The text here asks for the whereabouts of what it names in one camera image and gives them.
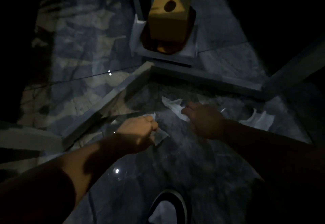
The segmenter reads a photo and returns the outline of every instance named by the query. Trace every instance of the forearm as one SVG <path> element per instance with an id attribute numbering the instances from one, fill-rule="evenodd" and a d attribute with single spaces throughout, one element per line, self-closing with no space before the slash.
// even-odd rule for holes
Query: forearm
<path id="1" fill-rule="evenodd" d="M 122 157 L 118 135 L 24 172 L 0 185 L 0 219 L 63 222 L 98 178 Z"/>
<path id="2" fill-rule="evenodd" d="M 276 185 L 317 185 L 324 180 L 321 153 L 313 145 L 225 120 L 223 140 Z"/>

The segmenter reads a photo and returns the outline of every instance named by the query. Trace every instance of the black and white shoe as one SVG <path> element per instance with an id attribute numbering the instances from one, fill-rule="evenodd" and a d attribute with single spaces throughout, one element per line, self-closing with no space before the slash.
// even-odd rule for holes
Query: black and white shoe
<path id="1" fill-rule="evenodd" d="M 167 189 L 153 202 L 147 224 L 188 224 L 188 212 L 180 193 Z"/>

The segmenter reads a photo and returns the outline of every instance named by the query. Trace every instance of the box top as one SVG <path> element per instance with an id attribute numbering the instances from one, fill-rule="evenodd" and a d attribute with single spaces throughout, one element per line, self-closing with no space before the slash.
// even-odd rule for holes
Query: box top
<path id="1" fill-rule="evenodd" d="M 191 0 L 154 0 L 149 17 L 187 20 Z"/>

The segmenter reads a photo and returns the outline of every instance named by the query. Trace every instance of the yellow box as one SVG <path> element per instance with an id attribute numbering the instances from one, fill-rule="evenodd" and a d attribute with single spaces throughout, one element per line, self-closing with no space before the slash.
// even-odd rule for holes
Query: yellow box
<path id="1" fill-rule="evenodd" d="M 184 42 L 191 0 L 154 0 L 148 16 L 151 39 Z"/>

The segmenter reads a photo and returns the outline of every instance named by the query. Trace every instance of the person's left arm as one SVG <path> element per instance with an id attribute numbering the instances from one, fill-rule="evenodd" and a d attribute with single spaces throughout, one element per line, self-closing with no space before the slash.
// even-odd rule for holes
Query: person's left arm
<path id="1" fill-rule="evenodd" d="M 0 223 L 62 223 L 119 158 L 153 144 L 151 116 L 127 119 L 109 137 L 0 184 Z"/>

